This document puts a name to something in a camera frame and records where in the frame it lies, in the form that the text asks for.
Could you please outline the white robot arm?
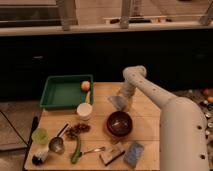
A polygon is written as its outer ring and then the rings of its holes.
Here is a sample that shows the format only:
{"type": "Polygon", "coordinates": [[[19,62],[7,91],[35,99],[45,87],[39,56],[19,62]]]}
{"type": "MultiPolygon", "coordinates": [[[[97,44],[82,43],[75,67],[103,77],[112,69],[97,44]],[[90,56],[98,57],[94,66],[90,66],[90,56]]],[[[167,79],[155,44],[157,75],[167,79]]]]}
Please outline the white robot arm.
{"type": "Polygon", "coordinates": [[[161,109],[160,171],[209,171],[205,128],[207,119],[191,99],[176,96],[146,79],[142,65],[123,70],[120,92],[130,99],[139,89],[161,109]]]}

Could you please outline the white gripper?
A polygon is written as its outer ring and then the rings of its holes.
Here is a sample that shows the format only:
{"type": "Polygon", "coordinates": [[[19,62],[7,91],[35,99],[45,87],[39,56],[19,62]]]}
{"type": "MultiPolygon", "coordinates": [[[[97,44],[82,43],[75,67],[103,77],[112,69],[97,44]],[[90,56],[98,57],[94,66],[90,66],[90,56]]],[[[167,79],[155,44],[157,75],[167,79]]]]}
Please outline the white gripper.
{"type": "Polygon", "coordinates": [[[125,99],[126,107],[130,108],[133,102],[133,95],[135,94],[136,87],[125,81],[119,90],[119,94],[125,99]]]}

